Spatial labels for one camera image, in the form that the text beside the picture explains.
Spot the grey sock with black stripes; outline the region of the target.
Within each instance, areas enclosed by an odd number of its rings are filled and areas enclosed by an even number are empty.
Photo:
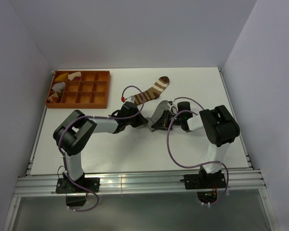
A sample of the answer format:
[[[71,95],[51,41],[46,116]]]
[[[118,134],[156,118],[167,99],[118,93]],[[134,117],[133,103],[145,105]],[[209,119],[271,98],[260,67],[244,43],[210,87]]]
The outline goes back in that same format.
[[[156,129],[152,128],[152,126],[162,117],[162,114],[165,110],[169,110],[169,101],[163,100],[161,101],[158,106],[156,107],[154,113],[151,117],[146,117],[146,120],[148,121],[147,127],[151,132],[154,132]]]

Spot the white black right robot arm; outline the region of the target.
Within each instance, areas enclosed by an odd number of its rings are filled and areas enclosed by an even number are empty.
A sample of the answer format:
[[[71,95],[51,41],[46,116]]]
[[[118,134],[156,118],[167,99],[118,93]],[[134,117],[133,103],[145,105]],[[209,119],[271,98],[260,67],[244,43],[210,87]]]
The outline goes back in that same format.
[[[204,173],[199,175],[201,186],[208,188],[216,180],[215,173],[222,168],[222,162],[230,146],[240,135],[240,128],[225,105],[214,109],[204,109],[192,113],[190,102],[164,100],[159,103],[153,115],[147,118],[148,128],[151,132],[156,130],[169,131],[173,126],[180,126],[185,132],[203,128],[210,142],[204,160]]]

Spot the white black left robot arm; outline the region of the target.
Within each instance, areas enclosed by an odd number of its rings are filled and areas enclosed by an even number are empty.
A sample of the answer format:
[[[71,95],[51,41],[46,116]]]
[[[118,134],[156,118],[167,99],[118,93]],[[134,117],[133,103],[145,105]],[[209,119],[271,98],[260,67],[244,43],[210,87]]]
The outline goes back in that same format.
[[[132,102],[125,102],[121,109],[108,116],[85,115],[80,110],[74,110],[53,133],[63,156],[67,187],[73,192],[79,192],[85,186],[81,151],[92,134],[117,134],[127,126],[137,128],[147,123],[148,120]]]

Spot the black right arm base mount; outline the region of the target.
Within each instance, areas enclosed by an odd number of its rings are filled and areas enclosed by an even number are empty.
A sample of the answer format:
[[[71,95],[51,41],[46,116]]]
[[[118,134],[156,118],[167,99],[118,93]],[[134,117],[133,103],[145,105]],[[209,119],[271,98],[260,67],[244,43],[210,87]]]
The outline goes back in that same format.
[[[216,173],[207,173],[203,167],[197,174],[185,174],[180,180],[186,190],[206,190],[197,192],[200,202],[211,204],[218,200],[218,189],[226,187],[226,179],[221,170]]]

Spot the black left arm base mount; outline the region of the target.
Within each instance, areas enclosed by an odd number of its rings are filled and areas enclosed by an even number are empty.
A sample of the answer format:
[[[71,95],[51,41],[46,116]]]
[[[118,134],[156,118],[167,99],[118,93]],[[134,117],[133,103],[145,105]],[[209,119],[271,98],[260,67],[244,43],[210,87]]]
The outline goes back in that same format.
[[[77,209],[87,202],[89,193],[96,195],[99,192],[100,178],[87,178],[85,174],[72,183],[63,173],[63,176],[57,180],[56,194],[66,194],[66,205],[69,208]]]

